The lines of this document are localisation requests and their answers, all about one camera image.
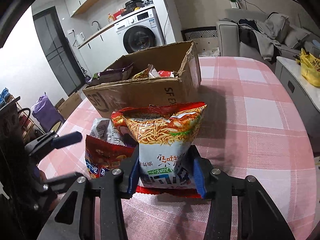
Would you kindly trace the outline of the yellow plastic bag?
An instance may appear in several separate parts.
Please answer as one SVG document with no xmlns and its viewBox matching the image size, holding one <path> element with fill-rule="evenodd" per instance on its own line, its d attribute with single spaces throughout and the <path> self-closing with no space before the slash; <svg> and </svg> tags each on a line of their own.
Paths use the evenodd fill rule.
<svg viewBox="0 0 320 240">
<path fill-rule="evenodd" d="M 308 83 L 320 87 L 319 58 L 301 48 L 300 54 L 295 56 L 296 63 L 300 65 L 300 72 Z"/>
</svg>

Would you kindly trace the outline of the wall power strip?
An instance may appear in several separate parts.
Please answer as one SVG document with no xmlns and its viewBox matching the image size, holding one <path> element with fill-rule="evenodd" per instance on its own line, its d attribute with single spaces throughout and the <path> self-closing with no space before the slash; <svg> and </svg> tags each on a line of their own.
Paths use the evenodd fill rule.
<svg viewBox="0 0 320 240">
<path fill-rule="evenodd" d="M 229 0 L 232 9 L 241 9 L 241 0 Z"/>
</svg>

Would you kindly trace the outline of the cardboard box on floor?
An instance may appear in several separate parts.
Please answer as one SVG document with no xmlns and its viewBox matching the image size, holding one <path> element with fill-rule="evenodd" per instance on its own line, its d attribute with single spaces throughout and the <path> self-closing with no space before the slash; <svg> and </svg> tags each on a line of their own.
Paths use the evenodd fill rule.
<svg viewBox="0 0 320 240">
<path fill-rule="evenodd" d="M 82 98 L 78 93 L 73 93 L 66 100 L 61 99 L 56 105 L 55 108 L 60 113 L 60 115 L 67 120 L 69 116 L 75 111 L 75 109 L 82 102 Z"/>
</svg>

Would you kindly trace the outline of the white washing machine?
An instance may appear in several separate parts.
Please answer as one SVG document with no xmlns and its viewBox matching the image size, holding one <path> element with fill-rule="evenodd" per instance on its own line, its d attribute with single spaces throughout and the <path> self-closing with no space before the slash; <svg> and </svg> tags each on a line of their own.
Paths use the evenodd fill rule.
<svg viewBox="0 0 320 240">
<path fill-rule="evenodd" d="M 163 31 L 154 7 L 136 12 L 114 25 L 124 50 L 140 50 L 165 45 Z"/>
</svg>

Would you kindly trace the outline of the white electric kettle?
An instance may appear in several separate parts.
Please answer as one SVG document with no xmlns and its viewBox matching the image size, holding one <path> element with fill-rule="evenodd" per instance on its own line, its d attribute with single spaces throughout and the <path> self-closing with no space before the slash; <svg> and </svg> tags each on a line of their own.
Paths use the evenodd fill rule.
<svg viewBox="0 0 320 240">
<path fill-rule="evenodd" d="M 84 43 L 84 41 L 85 41 L 85 36 L 83 33 L 76 34 L 74 46 L 79 47 L 80 45 L 82 45 Z"/>
</svg>

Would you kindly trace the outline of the SF cardboard box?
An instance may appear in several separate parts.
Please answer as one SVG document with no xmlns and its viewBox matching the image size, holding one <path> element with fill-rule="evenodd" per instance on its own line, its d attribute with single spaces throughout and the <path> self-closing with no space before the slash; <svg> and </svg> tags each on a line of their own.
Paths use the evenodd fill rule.
<svg viewBox="0 0 320 240">
<path fill-rule="evenodd" d="M 177 42 L 123 55 L 109 67 L 132 65 L 130 75 L 134 76 L 150 64 L 177 76 L 104 82 L 85 88 L 84 94 L 103 118 L 124 107 L 167 106 L 198 100 L 201 71 L 195 42 Z"/>
</svg>

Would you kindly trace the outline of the yellow bottle on counter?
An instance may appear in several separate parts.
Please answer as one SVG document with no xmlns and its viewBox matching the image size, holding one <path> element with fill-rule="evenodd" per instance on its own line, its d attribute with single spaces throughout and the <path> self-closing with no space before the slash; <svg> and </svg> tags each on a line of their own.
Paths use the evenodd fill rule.
<svg viewBox="0 0 320 240">
<path fill-rule="evenodd" d="M 114 17 L 111 14 L 108 14 L 108 22 L 112 23 L 114 21 Z"/>
</svg>

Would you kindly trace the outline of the dark purple snack bag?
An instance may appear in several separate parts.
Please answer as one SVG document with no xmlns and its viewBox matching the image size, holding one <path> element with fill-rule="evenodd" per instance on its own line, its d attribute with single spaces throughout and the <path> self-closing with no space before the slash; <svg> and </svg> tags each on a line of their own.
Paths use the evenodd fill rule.
<svg viewBox="0 0 320 240">
<path fill-rule="evenodd" d="M 97 86 L 102 83 L 118 82 L 129 79 L 133 70 L 133 63 L 128 64 L 126 67 L 116 69 L 108 68 L 103 72 L 95 73 L 87 82 L 89 86 Z"/>
</svg>

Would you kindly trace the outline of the noodle snack bag in box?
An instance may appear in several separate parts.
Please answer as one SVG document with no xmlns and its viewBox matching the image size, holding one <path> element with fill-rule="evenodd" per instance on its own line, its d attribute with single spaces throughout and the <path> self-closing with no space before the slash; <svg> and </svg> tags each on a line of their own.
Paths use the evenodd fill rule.
<svg viewBox="0 0 320 240">
<path fill-rule="evenodd" d="M 154 79 L 158 77 L 178 77 L 178 74 L 176 72 L 167 71 L 167 70 L 157 71 L 152 64 L 149 64 L 145 70 L 134 75 L 133 77 L 131 77 L 131 79 L 132 80 L 140 80 L 140 79 L 147 79 L 147 78 Z"/>
</svg>

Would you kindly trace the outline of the white kitchen cabinet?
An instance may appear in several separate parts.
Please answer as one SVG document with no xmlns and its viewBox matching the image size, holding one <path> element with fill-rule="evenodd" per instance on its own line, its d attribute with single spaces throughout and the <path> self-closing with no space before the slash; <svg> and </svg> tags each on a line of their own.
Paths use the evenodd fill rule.
<svg viewBox="0 0 320 240">
<path fill-rule="evenodd" d="M 90 76 L 102 72 L 118 58 L 127 54 L 115 27 L 99 34 L 83 45 L 79 51 Z"/>
</svg>

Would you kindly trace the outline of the grey clothes on sofa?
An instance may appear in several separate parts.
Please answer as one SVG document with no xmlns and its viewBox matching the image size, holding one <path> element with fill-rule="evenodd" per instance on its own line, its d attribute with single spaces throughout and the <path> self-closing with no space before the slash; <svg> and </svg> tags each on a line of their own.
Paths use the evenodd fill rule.
<svg viewBox="0 0 320 240">
<path fill-rule="evenodd" d="M 261 32 L 255 20 L 240 19 L 238 22 L 239 41 L 256 49 L 267 61 L 273 61 L 279 55 L 280 43 Z"/>
</svg>

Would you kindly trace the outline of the black glass door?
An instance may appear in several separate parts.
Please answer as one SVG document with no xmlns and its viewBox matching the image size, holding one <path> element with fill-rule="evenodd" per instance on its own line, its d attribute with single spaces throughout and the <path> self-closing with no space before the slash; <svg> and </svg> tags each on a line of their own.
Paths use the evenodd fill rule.
<svg viewBox="0 0 320 240">
<path fill-rule="evenodd" d="M 33 16 L 44 55 L 59 84 L 70 96 L 85 84 L 85 76 L 65 36 L 55 7 Z"/>
</svg>

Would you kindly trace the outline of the grey sofa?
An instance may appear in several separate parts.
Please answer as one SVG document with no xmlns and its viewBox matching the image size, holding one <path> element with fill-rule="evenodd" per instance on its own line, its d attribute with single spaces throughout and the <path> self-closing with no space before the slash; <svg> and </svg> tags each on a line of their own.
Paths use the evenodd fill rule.
<svg viewBox="0 0 320 240">
<path fill-rule="evenodd" d="M 304 48 L 319 57 L 319 36 L 295 26 L 289 16 L 272 12 L 226 9 L 216 23 L 221 56 L 246 57 L 275 70 L 277 57 L 294 60 Z"/>
</svg>

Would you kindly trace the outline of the grey pillow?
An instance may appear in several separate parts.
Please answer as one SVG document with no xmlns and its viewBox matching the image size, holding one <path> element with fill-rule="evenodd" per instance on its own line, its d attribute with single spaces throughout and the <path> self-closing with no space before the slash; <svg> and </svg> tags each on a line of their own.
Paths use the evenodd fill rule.
<svg viewBox="0 0 320 240">
<path fill-rule="evenodd" d="M 289 16 L 272 12 L 264 24 L 264 32 L 269 38 L 277 40 L 279 43 L 282 43 L 285 40 L 290 26 Z"/>
</svg>

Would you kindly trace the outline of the noodle snack bag white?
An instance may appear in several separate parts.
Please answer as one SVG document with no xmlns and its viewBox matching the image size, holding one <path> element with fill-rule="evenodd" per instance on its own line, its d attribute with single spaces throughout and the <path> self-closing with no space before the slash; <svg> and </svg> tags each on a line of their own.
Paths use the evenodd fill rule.
<svg viewBox="0 0 320 240">
<path fill-rule="evenodd" d="M 144 191 L 195 188 L 187 152 L 200 130 L 206 107 L 204 102 L 189 102 L 126 107 L 112 113 L 118 132 L 128 132 L 138 143 L 138 185 Z"/>
</svg>

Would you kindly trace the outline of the silver purple snack bag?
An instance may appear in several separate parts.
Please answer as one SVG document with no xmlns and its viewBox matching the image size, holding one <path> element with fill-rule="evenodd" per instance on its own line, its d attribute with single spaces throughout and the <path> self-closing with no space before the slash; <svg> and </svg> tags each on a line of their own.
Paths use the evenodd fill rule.
<svg viewBox="0 0 320 240">
<path fill-rule="evenodd" d="M 89 135 L 110 144 L 125 146 L 112 120 L 108 118 L 95 118 Z"/>
</svg>

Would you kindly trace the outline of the red box on counter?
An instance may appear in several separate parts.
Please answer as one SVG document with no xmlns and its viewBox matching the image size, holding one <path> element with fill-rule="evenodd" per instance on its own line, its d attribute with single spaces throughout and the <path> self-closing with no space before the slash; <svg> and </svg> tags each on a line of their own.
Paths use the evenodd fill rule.
<svg viewBox="0 0 320 240">
<path fill-rule="evenodd" d="M 122 16 L 122 14 L 124 14 L 125 12 L 126 12 L 126 9 L 119 9 L 117 12 L 113 14 L 113 19 L 114 20 L 119 19 Z"/>
</svg>

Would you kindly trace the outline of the pink plaid tablecloth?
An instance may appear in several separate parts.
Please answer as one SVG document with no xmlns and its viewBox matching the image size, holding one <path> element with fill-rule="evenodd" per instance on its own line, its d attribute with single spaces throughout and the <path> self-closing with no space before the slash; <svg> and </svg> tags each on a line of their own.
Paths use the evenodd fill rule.
<svg viewBox="0 0 320 240">
<path fill-rule="evenodd" d="M 289 94 L 267 65 L 243 57 L 201 57 L 200 99 L 207 104 L 194 141 L 200 154 L 233 177 L 255 176 L 296 239 L 315 224 L 316 167 Z M 168 194 L 122 202 L 129 239 L 203 239 L 210 203 Z"/>
</svg>

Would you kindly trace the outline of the red blue chip bag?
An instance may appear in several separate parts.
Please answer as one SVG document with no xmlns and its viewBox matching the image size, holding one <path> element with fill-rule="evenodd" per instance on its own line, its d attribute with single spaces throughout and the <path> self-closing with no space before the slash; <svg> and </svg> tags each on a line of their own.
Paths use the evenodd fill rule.
<svg viewBox="0 0 320 240">
<path fill-rule="evenodd" d="M 90 135 L 86 136 L 85 162 L 92 179 L 103 177 L 118 168 L 122 160 L 132 156 L 134 148 L 115 145 Z"/>
</svg>

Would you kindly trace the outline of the white coffee table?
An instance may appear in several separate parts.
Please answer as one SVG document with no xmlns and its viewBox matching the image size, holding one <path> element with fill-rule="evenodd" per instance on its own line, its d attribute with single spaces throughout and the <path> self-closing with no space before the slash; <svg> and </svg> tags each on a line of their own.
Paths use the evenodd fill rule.
<svg viewBox="0 0 320 240">
<path fill-rule="evenodd" d="M 319 88 L 301 75 L 296 61 L 277 57 L 275 75 L 288 92 L 305 126 L 314 155 L 319 155 Z"/>
</svg>

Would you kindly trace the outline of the purple bag on floor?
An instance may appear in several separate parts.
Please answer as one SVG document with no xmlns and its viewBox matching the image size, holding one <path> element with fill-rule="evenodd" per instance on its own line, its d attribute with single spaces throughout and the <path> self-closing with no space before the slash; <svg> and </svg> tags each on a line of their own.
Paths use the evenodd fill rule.
<svg viewBox="0 0 320 240">
<path fill-rule="evenodd" d="M 31 113 L 45 132 L 49 132 L 57 122 L 65 122 L 46 93 L 40 96 L 37 102 L 31 107 Z"/>
</svg>

